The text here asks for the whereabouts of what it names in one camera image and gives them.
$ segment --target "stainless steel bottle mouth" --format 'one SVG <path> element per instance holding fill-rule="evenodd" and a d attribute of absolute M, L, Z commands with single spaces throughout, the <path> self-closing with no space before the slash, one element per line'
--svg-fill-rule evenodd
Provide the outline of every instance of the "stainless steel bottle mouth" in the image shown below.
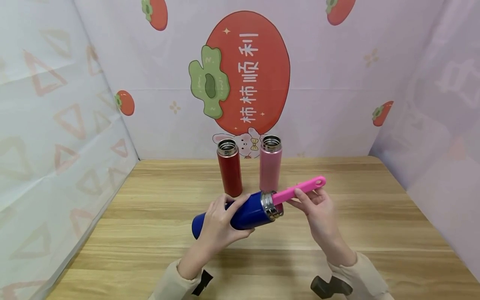
<path fill-rule="evenodd" d="M 216 152 L 223 157 L 235 155 L 239 151 L 237 143 L 232 139 L 221 140 L 216 148 Z"/>
<path fill-rule="evenodd" d="M 276 192 L 262 192 L 262 197 L 260 198 L 262 207 L 272 222 L 283 216 L 283 204 L 273 205 L 272 196 L 275 193 Z"/>
<path fill-rule="evenodd" d="M 266 152 L 277 152 L 282 149 L 282 141 L 276 135 L 266 135 L 261 142 L 261 148 Z"/>

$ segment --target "table surface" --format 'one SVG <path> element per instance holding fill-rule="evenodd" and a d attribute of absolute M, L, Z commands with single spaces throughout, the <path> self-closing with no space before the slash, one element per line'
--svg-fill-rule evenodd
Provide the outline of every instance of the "table surface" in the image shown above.
<path fill-rule="evenodd" d="M 256 192 L 258 160 L 241 163 L 244 192 Z M 370 258 L 396 300 L 480 299 L 473 275 L 379 159 L 284 159 L 280 188 L 318 175 L 345 240 Z M 222 192 L 216 160 L 139 162 L 48 299 L 147 299 L 194 241 L 192 218 Z M 214 279 L 201 299 L 212 300 L 317 300 L 312 279 L 330 276 L 305 216 L 289 205 L 206 269 Z"/>

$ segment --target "sleeve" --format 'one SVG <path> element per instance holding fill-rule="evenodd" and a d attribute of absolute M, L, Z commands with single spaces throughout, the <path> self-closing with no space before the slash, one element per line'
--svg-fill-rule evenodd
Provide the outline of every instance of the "sleeve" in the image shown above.
<path fill-rule="evenodd" d="M 200 284 L 202 271 L 192 280 L 180 276 L 177 266 L 180 259 L 172 262 L 165 270 L 148 300 L 187 300 Z"/>
<path fill-rule="evenodd" d="M 328 263 L 332 276 L 348 283 L 353 292 L 348 300 L 393 300 L 388 285 L 365 255 L 357 253 L 357 263 L 351 267 L 336 267 Z"/>

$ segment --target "hand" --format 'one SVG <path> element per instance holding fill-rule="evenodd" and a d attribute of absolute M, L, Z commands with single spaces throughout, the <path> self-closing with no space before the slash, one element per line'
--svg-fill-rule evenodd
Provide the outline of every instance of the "hand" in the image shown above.
<path fill-rule="evenodd" d="M 288 203 L 307 216 L 313 239 L 325 252 L 327 260 L 336 266 L 352 266 L 357 262 L 356 253 L 344 242 L 335 216 L 335 207 L 327 192 L 316 189 L 308 193 L 295 189 L 298 201 Z"/>
<path fill-rule="evenodd" d="M 236 230 L 230 225 L 233 215 L 248 200 L 250 195 L 233 199 L 223 194 L 210 203 L 205 213 L 204 224 L 198 240 L 180 260 L 178 273 L 185 279 L 194 279 L 217 253 L 231 243 L 247 238 L 255 229 Z M 225 203 L 233 202 L 225 210 Z"/>
<path fill-rule="evenodd" d="M 249 197 L 248 194 L 235 200 L 229 195 L 223 194 L 210 203 L 198 241 L 208 245 L 212 255 L 217 254 L 235 241 L 247 238 L 254 232 L 255 229 L 236 230 L 230 225 L 233 215 Z M 233 203 L 225 210 L 225 203 L 227 202 Z"/>

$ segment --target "backdrop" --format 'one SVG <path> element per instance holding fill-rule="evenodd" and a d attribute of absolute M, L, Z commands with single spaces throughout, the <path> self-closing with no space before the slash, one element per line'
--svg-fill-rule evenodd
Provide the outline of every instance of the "backdrop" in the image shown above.
<path fill-rule="evenodd" d="M 0 1 L 0 36 L 0 299 L 38 299 L 138 157 L 72 1 Z"/>
<path fill-rule="evenodd" d="M 366 155 L 443 1 L 327 2 L 75 1 L 140 159 Z"/>
<path fill-rule="evenodd" d="M 479 1 L 448 1 L 372 149 L 477 279 L 479 15 Z"/>

